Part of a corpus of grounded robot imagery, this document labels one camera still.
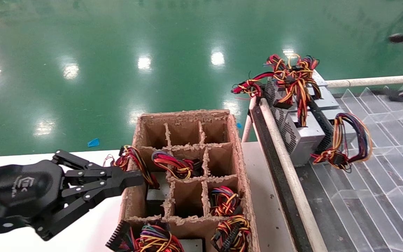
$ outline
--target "power supply cable bundle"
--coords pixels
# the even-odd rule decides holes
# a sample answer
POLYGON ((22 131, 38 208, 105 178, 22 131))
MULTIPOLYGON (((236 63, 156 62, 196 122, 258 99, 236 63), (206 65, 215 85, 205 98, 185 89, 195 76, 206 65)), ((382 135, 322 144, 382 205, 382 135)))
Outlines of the power supply cable bundle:
POLYGON ((123 171, 127 171, 128 161, 132 160, 142 172, 142 175, 144 176, 144 179, 146 180, 149 187, 153 189, 160 188, 160 184, 156 180, 155 176, 150 173, 149 169, 146 166, 146 163, 135 147, 131 145, 122 146, 119 150, 119 158, 115 160, 112 155, 108 155, 104 160, 104 166, 106 161, 108 160, 111 160, 111 166, 118 166, 123 171))
POLYGON ((159 225, 144 225, 135 239, 132 227, 122 220, 105 245, 114 252, 184 252, 179 239, 159 225))
POLYGON ((234 94, 248 93, 250 97, 262 96, 262 88, 258 81, 271 77, 274 85, 285 90, 286 94, 282 99, 275 101, 274 107, 288 109, 293 105, 293 96, 296 96, 298 106, 298 123, 300 126, 306 126, 307 104, 312 97, 309 95, 307 85, 311 85, 314 91, 314 99, 321 99, 320 88, 312 75, 320 61, 311 56, 301 58, 298 54, 288 57, 287 64, 277 54, 268 57, 264 66, 272 67, 272 72, 264 72, 254 78, 248 79, 237 85, 234 85, 231 92, 234 94), (297 58, 296 64, 291 63, 291 59, 297 58))
POLYGON ((213 216, 231 216, 242 213, 237 193, 226 186, 211 191, 211 214, 213 216))
POLYGON ((250 223, 243 215, 234 215, 221 222, 211 238, 212 246, 218 252, 245 252, 250 223))
POLYGON ((157 150, 152 154, 152 161, 177 179, 188 179, 203 175, 202 162, 199 159, 179 159, 169 153, 157 150))
POLYGON ((339 113, 334 119, 332 147, 320 154, 312 154, 313 164, 327 161, 331 166, 350 173, 351 163, 368 160, 372 151, 371 135, 363 122, 351 113, 339 113), (355 130, 358 142, 358 153, 351 157, 349 157, 348 151, 350 143, 346 140, 345 122, 349 123, 355 130))

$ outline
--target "gray metal box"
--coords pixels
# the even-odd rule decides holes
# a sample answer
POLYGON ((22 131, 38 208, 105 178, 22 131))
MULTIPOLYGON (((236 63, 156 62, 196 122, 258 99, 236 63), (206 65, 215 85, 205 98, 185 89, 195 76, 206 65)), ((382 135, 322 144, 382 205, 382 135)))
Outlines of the gray metal box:
MULTIPOLYGON (((315 93, 313 92, 313 87, 308 87, 309 94, 313 96, 315 93)), ((329 90, 325 86, 320 87, 321 99, 316 99, 314 102, 317 106, 322 110, 335 110, 339 109, 340 105, 335 100, 334 96, 329 92, 329 90)))
POLYGON ((147 200, 148 201, 163 201, 169 195, 169 183, 166 180, 166 173, 165 172, 152 172, 155 175, 156 180, 160 184, 159 189, 149 189, 147 191, 147 200))
POLYGON ((203 239, 180 239, 184 252, 203 252, 203 239))
POLYGON ((327 82, 323 79, 323 77, 321 77, 321 75, 316 70, 313 71, 312 77, 318 86, 327 87, 327 82))
POLYGON ((296 128, 297 121, 296 113, 289 113, 280 127, 281 136, 295 167, 303 166, 309 161, 310 154, 315 151, 325 136, 312 112, 307 112, 307 127, 296 128))
MULTIPOLYGON (((322 110, 321 112, 323 113, 323 115, 328 120, 332 120, 331 123, 333 124, 333 120, 335 119, 337 114, 338 113, 344 113, 344 110, 342 110, 342 109, 338 109, 338 110, 322 110)), ((352 128, 352 126, 347 122, 344 122, 344 129, 346 131, 346 141, 347 141, 347 143, 349 145, 355 139, 357 134, 356 134, 354 128, 352 128)))

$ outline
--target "cardboard compartment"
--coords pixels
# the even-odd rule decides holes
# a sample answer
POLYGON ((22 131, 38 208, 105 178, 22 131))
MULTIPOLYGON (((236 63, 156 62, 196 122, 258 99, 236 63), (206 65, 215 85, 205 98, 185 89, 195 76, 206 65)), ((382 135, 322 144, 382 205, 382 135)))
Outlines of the cardboard compartment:
POLYGON ((195 221, 180 223, 173 218, 169 219, 171 233, 178 239, 202 239, 204 241, 203 252, 217 252, 211 245, 211 238, 221 220, 220 217, 204 217, 195 221))
POLYGON ((203 123, 205 144, 228 142, 227 120, 214 120, 203 123))
POLYGON ((234 193, 237 193, 239 195, 239 199, 241 199, 242 192, 238 189, 238 183, 237 183, 237 175, 230 175, 230 176, 225 176, 225 177, 209 177, 207 182, 208 186, 208 198, 211 198, 211 191, 214 188, 219 188, 221 186, 225 186, 229 189, 231 189, 234 193))
MULTIPOLYGON (((138 147, 137 149, 150 172, 166 172, 163 168, 156 166, 155 163, 152 161, 152 154, 157 149, 152 147, 138 147)), ((161 149, 161 151, 165 153, 170 153, 170 149, 168 148, 161 149)))
POLYGON ((168 125, 171 145, 194 145, 200 143, 198 121, 169 122, 168 125))
MULTIPOLYGON (((202 160, 204 174, 179 180, 167 173, 169 192, 161 195, 161 199, 165 198, 164 216, 147 217, 145 185, 127 188, 121 206, 122 219, 136 223, 136 229, 150 221, 167 223, 171 233, 179 239, 203 239, 206 248, 202 251, 216 252, 210 240, 219 222, 227 217, 210 214, 208 192, 224 185, 240 193, 243 214, 251 227, 248 252, 260 252, 238 129, 228 110, 141 115, 133 146, 139 149, 152 172, 163 172, 151 160, 153 151, 163 150, 177 158, 202 160)), ((137 168, 129 164, 129 169, 137 168)))
POLYGON ((211 176, 222 177, 236 174, 237 168, 233 161, 233 144, 224 143, 208 147, 208 170, 211 176))
POLYGON ((133 142, 135 146, 150 146, 161 149, 169 145, 166 138, 167 124, 152 123, 150 120, 139 118, 139 126, 136 127, 137 137, 133 142))
POLYGON ((205 156, 205 151, 206 148, 204 146, 174 146, 172 147, 172 155, 175 158, 180 158, 180 159, 189 159, 189 160, 195 160, 199 159, 200 162, 202 162, 202 167, 201 170, 198 170, 199 173, 201 173, 201 176, 204 176, 206 172, 206 165, 203 165, 204 161, 204 156, 205 156))
POLYGON ((175 185, 173 191, 173 212, 175 216, 187 218, 190 216, 203 216, 202 193, 203 187, 200 181, 172 182, 175 185))

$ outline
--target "power supply unit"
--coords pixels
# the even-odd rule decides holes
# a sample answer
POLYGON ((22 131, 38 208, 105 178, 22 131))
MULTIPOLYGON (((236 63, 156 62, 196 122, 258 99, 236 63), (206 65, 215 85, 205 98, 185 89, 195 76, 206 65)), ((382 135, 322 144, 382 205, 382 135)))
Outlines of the power supply unit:
MULTIPOLYGON (((313 92, 313 87, 308 87, 307 89, 309 90, 309 94, 313 97, 313 95, 315 94, 313 92)), ((339 109, 340 105, 335 100, 331 92, 325 86, 320 87, 320 92, 321 92, 321 99, 315 99, 313 101, 317 104, 317 106, 321 110, 339 109)))
POLYGON ((296 113, 288 113, 280 127, 281 136, 295 167, 305 165, 309 161, 310 154, 316 150, 325 136, 312 112, 307 112, 307 127, 297 128, 297 122, 296 113))

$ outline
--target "black robotic arm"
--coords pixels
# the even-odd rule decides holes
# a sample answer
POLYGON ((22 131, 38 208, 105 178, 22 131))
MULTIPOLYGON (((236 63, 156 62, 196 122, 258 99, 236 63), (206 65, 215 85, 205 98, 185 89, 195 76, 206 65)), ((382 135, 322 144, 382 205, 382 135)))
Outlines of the black robotic arm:
POLYGON ((51 161, 2 166, 0 233, 30 226, 48 241, 104 199, 142 183, 139 170, 98 166, 64 150, 51 161), (59 165, 72 170, 64 173, 59 165))

